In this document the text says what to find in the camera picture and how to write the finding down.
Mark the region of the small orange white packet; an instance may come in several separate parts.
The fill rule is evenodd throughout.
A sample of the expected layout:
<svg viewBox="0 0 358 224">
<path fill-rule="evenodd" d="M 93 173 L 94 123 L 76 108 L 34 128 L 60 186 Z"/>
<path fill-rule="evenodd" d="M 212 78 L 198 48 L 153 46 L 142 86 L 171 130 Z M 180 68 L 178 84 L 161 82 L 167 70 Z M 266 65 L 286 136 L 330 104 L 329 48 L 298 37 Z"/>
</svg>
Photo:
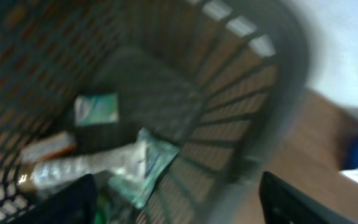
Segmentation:
<svg viewBox="0 0 358 224">
<path fill-rule="evenodd" d="M 76 149 L 74 135 L 63 131 L 27 145 L 20 152 L 22 164 L 29 164 L 60 157 Z"/>
</svg>

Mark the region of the white shampoo tube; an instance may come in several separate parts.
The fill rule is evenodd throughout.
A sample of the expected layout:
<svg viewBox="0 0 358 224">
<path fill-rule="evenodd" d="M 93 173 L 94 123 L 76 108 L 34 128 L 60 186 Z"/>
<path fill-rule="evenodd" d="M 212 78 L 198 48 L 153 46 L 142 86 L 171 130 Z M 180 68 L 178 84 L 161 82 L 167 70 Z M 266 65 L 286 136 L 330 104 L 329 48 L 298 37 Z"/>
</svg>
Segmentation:
<svg viewBox="0 0 358 224">
<path fill-rule="evenodd" d="M 17 186 L 23 192 L 32 192 L 104 171 L 138 182 L 144 179 L 146 157 L 147 142 L 137 141 L 96 154 L 42 161 L 21 167 Z"/>
</svg>

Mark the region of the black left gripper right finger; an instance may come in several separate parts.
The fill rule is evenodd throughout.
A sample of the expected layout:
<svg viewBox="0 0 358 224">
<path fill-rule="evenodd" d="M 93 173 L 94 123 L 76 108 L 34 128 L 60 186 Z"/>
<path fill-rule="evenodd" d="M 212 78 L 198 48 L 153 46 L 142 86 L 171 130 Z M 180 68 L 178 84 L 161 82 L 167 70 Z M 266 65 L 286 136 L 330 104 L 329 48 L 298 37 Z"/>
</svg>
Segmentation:
<svg viewBox="0 0 358 224">
<path fill-rule="evenodd" d="M 269 171 L 262 174 L 259 199 L 266 224 L 354 224 Z"/>
</svg>

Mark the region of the small teal tissue pack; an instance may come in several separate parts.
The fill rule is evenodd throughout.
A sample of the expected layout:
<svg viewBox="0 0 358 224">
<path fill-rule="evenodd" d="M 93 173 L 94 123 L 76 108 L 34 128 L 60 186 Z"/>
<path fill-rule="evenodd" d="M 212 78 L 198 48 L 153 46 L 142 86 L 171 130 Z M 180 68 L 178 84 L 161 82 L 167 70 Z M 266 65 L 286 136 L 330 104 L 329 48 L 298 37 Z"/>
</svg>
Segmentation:
<svg viewBox="0 0 358 224">
<path fill-rule="evenodd" d="M 118 122 L 118 95 L 80 95 L 74 101 L 74 114 L 77 126 Z"/>
</svg>

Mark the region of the mint green wipes pack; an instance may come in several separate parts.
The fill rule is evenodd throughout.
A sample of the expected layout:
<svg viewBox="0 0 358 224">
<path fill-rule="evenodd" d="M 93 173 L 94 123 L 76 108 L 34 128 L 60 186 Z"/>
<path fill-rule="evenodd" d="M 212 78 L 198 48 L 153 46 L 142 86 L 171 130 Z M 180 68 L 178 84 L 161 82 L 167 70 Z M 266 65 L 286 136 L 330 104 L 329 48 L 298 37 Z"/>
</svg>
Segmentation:
<svg viewBox="0 0 358 224">
<path fill-rule="evenodd" d="M 154 136 L 145 128 L 138 132 L 136 143 L 143 147 L 138 159 L 132 162 L 133 166 L 137 166 L 137 173 L 116 174 L 108 180 L 108 184 L 135 208 L 141 209 L 151 196 L 158 177 L 174 160 L 180 148 Z"/>
</svg>

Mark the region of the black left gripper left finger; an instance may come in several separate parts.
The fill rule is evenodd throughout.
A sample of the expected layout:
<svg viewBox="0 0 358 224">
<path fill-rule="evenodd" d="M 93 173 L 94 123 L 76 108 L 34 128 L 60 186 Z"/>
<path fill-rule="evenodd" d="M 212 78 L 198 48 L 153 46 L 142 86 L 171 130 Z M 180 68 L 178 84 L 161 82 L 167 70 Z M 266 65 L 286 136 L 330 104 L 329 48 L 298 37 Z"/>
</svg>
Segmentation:
<svg viewBox="0 0 358 224">
<path fill-rule="evenodd" d="M 93 224 L 97 196 L 94 177 L 87 174 L 11 224 Z"/>
</svg>

